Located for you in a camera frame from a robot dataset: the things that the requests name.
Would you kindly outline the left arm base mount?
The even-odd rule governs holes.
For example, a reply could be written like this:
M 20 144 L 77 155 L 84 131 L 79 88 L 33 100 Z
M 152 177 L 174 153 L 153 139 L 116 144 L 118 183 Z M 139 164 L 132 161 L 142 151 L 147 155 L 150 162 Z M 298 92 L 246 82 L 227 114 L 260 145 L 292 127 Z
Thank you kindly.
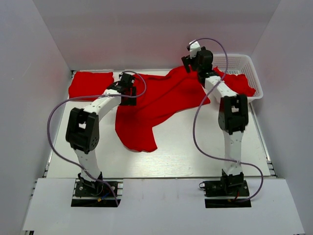
M 101 185 L 99 189 L 85 186 L 76 180 L 71 200 L 73 208 L 117 208 L 114 195 L 107 185 Z

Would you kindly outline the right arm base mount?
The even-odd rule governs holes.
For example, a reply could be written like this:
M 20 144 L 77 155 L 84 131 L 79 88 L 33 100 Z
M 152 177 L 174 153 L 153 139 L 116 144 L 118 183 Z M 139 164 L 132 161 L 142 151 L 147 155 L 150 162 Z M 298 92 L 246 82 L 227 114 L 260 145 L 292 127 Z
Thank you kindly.
M 204 191 L 206 209 L 251 208 L 246 180 L 235 186 L 227 186 L 223 179 L 202 181 L 199 188 Z

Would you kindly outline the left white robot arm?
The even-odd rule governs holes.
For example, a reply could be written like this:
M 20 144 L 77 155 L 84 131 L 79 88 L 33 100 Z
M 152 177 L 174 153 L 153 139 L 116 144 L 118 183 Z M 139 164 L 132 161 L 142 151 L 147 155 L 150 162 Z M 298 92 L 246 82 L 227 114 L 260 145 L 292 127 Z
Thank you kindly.
M 109 85 L 103 93 L 84 108 L 73 108 L 70 111 L 66 141 L 77 155 L 83 167 L 78 178 L 87 184 L 92 195 L 103 191 L 102 172 L 98 167 L 95 149 L 100 141 L 99 123 L 113 108 L 119 105 L 136 105 L 135 77 L 121 73 L 119 80 Z

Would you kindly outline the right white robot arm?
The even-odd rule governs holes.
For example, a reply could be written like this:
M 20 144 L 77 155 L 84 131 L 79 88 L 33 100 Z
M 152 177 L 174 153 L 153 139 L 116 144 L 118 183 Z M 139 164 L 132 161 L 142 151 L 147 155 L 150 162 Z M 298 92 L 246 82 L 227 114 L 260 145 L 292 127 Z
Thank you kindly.
M 218 124 L 224 135 L 225 164 L 223 176 L 243 177 L 241 166 L 242 138 L 248 124 L 247 96 L 238 94 L 213 70 L 213 53 L 205 47 L 187 48 L 182 57 L 187 72 L 195 71 L 202 86 L 219 101 Z

